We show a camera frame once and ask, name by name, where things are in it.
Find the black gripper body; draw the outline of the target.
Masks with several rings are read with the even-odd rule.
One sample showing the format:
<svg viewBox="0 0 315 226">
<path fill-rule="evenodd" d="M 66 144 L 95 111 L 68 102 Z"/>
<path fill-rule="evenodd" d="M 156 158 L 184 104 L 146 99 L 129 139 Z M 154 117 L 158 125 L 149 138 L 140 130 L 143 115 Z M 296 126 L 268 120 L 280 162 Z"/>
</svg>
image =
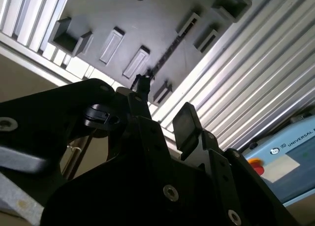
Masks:
<svg viewBox="0 0 315 226">
<path fill-rule="evenodd" d="M 145 169 L 112 160 L 60 187 L 48 200 L 43 226 L 221 226 L 220 208 L 205 173 L 173 161 L 179 194 L 169 200 Z"/>
</svg>

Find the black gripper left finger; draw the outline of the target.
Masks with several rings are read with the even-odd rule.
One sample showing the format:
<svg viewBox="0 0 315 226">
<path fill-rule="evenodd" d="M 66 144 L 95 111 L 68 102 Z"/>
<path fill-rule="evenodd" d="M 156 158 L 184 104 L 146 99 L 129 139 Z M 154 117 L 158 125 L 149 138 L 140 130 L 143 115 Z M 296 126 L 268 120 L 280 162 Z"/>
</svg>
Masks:
<svg viewBox="0 0 315 226">
<path fill-rule="evenodd" d="M 66 184 L 56 169 L 67 144 L 94 132 L 109 137 L 109 161 L 136 163 L 169 200 L 179 199 L 164 189 L 174 183 L 174 160 L 143 93 L 89 79 L 3 102 L 0 120 L 0 199 L 9 206 L 20 198 L 45 208 Z"/>
</svg>

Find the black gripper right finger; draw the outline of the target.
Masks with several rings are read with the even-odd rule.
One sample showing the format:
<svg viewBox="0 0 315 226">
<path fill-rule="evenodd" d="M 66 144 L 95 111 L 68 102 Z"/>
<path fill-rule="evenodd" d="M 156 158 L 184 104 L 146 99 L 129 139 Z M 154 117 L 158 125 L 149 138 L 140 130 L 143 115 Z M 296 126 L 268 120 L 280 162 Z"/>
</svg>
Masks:
<svg viewBox="0 0 315 226">
<path fill-rule="evenodd" d="M 210 184 L 215 222 L 222 226 L 297 226 L 266 183 L 235 149 L 222 151 L 186 102 L 172 121 L 181 160 L 198 167 Z"/>
</svg>

